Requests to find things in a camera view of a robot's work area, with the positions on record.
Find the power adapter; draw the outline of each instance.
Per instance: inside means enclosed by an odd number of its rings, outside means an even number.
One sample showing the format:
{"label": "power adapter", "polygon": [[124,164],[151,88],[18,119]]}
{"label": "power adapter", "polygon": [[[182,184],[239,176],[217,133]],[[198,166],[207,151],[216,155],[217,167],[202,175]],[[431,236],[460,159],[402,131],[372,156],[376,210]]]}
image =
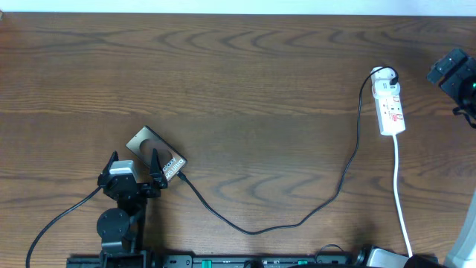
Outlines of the power adapter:
{"label": "power adapter", "polygon": [[[372,72],[382,67],[375,67]],[[397,74],[391,68],[384,68],[372,74],[372,95],[375,98],[380,134],[396,135],[405,130],[400,84],[395,81]]]}

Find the white backdrop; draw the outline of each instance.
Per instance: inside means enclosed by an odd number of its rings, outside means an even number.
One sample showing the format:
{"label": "white backdrop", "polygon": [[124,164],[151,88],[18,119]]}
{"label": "white backdrop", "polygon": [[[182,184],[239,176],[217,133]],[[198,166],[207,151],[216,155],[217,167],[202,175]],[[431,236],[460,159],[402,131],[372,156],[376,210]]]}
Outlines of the white backdrop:
{"label": "white backdrop", "polygon": [[476,0],[0,0],[0,9],[4,12],[476,16]]}

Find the wooden table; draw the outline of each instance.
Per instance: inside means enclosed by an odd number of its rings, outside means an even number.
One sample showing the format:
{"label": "wooden table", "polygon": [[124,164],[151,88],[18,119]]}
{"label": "wooden table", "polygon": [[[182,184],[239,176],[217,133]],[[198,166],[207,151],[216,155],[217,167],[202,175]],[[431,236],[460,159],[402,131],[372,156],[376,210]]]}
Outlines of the wooden table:
{"label": "wooden table", "polygon": [[[402,206],[415,252],[444,258],[476,187],[476,139],[426,81],[454,47],[476,55],[476,19],[7,13],[0,22],[0,267],[23,267],[38,232],[96,187],[113,150],[147,124],[188,158],[207,201],[245,229],[296,223],[331,197],[356,142],[358,90],[400,74],[407,130]],[[297,229],[249,237],[174,179],[149,202],[145,244],[197,255],[313,254],[373,243],[406,253],[393,143],[370,84],[361,145],[339,198]],[[61,219],[32,267],[97,254],[103,194]]]}

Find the wood grain surface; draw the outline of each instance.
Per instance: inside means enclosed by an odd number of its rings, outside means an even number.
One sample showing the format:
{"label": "wood grain surface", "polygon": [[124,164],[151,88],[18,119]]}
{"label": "wood grain surface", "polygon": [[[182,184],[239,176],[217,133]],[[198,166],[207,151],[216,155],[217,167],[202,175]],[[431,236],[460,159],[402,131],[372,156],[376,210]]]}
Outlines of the wood grain surface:
{"label": "wood grain surface", "polygon": [[[407,130],[400,191],[412,247],[444,258],[476,187],[475,132],[426,81],[476,19],[7,13],[0,22],[0,267],[23,267],[38,232],[96,187],[113,150],[149,125],[189,160],[207,201],[239,226],[296,223],[331,197],[356,142],[358,90],[400,74]],[[313,254],[328,243],[405,253],[393,143],[367,85],[361,146],[339,198],[297,229],[249,237],[175,178],[151,200],[145,244],[197,255]],[[142,179],[147,179],[145,170]],[[100,251],[103,194],[41,239],[32,267]]]}

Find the power outlet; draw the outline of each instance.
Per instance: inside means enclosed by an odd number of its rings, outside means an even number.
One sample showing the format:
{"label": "power outlet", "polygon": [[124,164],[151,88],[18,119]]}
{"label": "power outlet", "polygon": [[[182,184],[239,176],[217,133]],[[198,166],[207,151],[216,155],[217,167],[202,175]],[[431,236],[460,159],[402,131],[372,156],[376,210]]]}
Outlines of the power outlet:
{"label": "power outlet", "polygon": [[399,95],[388,98],[376,98],[377,118],[379,119],[380,134],[394,135],[405,130],[402,103]]}

